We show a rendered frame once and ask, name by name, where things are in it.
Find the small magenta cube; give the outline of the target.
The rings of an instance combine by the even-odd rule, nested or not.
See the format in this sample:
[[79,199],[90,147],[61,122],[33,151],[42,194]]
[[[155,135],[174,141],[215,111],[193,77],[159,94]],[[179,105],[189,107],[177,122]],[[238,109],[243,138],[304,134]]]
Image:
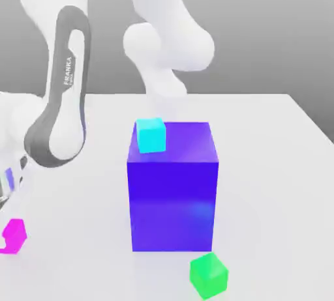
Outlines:
[[0,253],[17,254],[27,239],[24,221],[16,218],[11,219],[4,228],[2,237],[5,239],[5,247],[0,248]]

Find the small cyan cube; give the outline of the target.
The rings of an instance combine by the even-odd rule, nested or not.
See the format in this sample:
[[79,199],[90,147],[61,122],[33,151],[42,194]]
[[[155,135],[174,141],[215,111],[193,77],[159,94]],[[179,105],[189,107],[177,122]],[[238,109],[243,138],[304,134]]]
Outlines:
[[141,154],[166,150],[166,126],[161,118],[137,119],[136,136]]

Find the small green cube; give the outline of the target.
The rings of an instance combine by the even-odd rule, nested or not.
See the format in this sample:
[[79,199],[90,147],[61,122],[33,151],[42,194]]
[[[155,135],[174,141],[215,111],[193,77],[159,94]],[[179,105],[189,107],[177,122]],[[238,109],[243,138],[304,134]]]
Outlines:
[[190,282],[203,300],[227,290],[228,278],[229,270],[214,252],[190,262]]

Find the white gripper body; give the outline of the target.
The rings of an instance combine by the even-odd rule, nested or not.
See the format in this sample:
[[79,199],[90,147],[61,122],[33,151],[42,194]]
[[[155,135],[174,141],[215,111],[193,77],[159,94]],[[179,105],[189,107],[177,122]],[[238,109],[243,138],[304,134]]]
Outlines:
[[8,201],[0,202],[0,249],[5,247],[3,231],[11,219],[10,205]]

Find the large blue box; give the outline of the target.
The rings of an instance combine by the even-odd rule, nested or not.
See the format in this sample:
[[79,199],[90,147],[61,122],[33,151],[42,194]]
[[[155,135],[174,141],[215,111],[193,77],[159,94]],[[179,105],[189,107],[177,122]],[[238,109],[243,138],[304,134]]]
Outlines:
[[127,158],[133,251],[211,251],[219,159],[206,122],[166,123],[166,150]]

